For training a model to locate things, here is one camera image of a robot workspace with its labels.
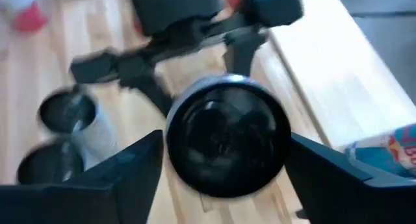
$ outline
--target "light wood surface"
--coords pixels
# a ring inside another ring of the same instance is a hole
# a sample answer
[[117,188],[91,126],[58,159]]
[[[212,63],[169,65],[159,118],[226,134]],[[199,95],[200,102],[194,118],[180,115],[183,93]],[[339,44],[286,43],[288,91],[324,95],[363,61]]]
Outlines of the light wood surface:
[[325,142],[339,148],[415,123],[415,105],[340,0],[304,0],[304,8],[272,37]]

